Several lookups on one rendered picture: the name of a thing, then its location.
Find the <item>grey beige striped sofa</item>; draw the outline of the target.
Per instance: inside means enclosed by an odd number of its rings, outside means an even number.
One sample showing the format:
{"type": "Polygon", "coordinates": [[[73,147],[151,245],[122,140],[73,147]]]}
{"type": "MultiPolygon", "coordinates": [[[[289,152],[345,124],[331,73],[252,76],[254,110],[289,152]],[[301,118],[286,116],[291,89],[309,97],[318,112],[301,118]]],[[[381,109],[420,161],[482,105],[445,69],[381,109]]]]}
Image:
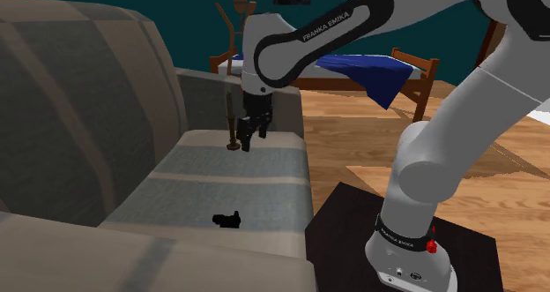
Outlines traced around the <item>grey beige striped sofa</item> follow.
{"type": "Polygon", "coordinates": [[[136,11],[0,0],[0,292],[317,292],[300,92],[249,152],[227,92],[136,11]]]}

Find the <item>brown candlestick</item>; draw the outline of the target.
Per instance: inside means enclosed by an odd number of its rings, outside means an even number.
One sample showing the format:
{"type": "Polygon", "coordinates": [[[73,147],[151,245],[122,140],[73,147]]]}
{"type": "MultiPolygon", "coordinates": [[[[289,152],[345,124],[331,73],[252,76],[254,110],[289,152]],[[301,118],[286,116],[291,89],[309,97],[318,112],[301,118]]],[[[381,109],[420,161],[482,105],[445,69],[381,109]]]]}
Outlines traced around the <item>brown candlestick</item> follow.
{"type": "Polygon", "coordinates": [[[235,151],[238,150],[241,145],[237,142],[235,134],[235,122],[234,122],[234,110],[233,110],[233,99],[232,93],[226,93],[226,103],[227,103],[227,123],[229,128],[229,143],[227,144],[227,150],[235,151]]]}

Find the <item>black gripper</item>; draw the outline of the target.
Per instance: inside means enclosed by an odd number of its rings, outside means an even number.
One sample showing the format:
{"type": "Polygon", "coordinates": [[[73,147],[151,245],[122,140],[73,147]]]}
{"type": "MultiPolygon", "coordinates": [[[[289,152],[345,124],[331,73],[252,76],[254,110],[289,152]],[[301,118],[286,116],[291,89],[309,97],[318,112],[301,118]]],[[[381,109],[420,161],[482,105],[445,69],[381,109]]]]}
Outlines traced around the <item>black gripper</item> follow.
{"type": "Polygon", "coordinates": [[[255,95],[243,93],[243,107],[246,116],[237,121],[236,138],[241,141],[241,149],[248,152],[250,140],[258,126],[258,136],[266,138],[272,120],[272,94],[255,95]]]}

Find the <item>dark robot stand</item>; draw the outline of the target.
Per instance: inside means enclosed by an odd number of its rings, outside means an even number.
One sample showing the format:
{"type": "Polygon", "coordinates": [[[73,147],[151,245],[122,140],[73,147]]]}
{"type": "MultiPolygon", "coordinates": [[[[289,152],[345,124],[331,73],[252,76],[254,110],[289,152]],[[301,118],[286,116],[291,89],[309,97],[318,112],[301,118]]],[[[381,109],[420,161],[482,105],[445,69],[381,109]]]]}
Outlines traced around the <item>dark robot stand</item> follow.
{"type": "MultiPolygon", "coordinates": [[[[383,198],[339,183],[305,229],[307,260],[319,292],[400,292],[380,282],[365,244],[383,198]]],[[[457,292],[504,292],[496,241],[435,217],[438,246],[457,272],[457,292]]]]}

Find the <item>wooden bed with blue blanket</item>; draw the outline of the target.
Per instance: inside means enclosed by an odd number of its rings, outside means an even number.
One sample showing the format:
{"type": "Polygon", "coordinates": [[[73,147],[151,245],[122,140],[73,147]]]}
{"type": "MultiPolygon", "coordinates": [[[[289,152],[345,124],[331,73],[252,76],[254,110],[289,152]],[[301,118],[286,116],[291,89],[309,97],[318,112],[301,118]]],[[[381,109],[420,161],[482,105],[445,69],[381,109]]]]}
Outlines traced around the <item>wooden bed with blue blanket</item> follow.
{"type": "Polygon", "coordinates": [[[439,61],[422,59],[394,48],[383,55],[326,55],[290,83],[301,90],[366,91],[388,109],[399,93],[416,103],[413,121],[420,121],[427,106],[439,61]]]}

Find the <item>wooden stand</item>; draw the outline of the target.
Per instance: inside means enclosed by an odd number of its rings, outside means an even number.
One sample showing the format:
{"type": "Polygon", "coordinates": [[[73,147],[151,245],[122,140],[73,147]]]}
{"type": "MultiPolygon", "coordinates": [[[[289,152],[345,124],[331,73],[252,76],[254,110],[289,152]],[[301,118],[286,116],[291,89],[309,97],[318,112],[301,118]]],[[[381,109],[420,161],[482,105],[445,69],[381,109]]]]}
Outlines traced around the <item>wooden stand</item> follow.
{"type": "Polygon", "coordinates": [[[219,56],[209,57],[210,70],[211,70],[211,73],[218,74],[219,66],[224,62],[226,62],[227,63],[226,75],[231,76],[234,55],[237,54],[237,47],[235,47],[235,37],[237,35],[243,36],[243,30],[246,24],[246,20],[248,16],[252,15],[256,10],[257,2],[250,1],[250,0],[233,0],[233,7],[240,17],[238,31],[234,29],[234,25],[232,24],[232,22],[230,21],[229,17],[226,15],[225,11],[220,6],[220,4],[216,3],[215,6],[220,16],[223,18],[225,24],[227,25],[227,29],[229,32],[229,50],[219,56]]]}

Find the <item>small black object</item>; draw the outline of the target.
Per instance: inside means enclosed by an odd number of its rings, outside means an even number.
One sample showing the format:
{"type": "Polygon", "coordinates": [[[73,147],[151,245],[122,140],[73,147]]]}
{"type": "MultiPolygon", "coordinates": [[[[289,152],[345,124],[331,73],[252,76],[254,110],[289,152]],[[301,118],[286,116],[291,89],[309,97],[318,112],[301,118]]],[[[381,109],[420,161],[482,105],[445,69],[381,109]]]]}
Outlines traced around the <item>small black object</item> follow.
{"type": "Polygon", "coordinates": [[[238,211],[234,211],[231,215],[214,214],[212,222],[220,228],[239,228],[242,222],[238,211]]]}

